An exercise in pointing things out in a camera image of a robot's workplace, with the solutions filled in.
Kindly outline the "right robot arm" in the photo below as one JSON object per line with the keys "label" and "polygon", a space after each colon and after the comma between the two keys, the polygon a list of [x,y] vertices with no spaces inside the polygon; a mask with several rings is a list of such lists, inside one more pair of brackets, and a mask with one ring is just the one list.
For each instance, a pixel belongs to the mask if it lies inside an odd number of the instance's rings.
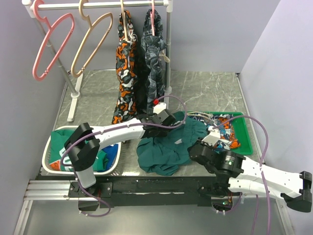
{"label": "right robot arm", "polygon": [[201,193],[224,197],[231,193],[255,194],[283,200],[298,212],[311,212],[313,176],[307,171],[286,172],[260,165],[247,156],[232,151],[217,153],[211,146],[197,141],[188,148],[190,160],[202,165],[215,176],[199,188]]}

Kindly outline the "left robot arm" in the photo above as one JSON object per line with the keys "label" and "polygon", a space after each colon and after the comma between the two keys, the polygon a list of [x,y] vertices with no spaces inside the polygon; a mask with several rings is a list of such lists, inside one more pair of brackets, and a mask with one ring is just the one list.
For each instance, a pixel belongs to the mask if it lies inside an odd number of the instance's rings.
{"label": "left robot arm", "polygon": [[62,158],[70,159],[70,164],[80,191],[87,197],[97,192],[96,177],[92,165],[100,150],[128,140],[150,137],[165,137],[174,128],[176,118],[164,109],[156,114],[143,114],[129,121],[103,127],[91,127],[87,122],[79,125],[65,142]]}

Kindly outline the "dark green shorts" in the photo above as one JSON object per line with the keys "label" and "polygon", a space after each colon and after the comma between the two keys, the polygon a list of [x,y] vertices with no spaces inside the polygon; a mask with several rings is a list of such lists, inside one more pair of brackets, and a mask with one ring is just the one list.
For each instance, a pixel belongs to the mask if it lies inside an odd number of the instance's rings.
{"label": "dark green shorts", "polygon": [[139,167],[147,173],[171,176],[181,165],[191,162],[188,148],[207,136],[206,125],[187,117],[183,125],[172,129],[166,137],[144,138],[137,146]]}

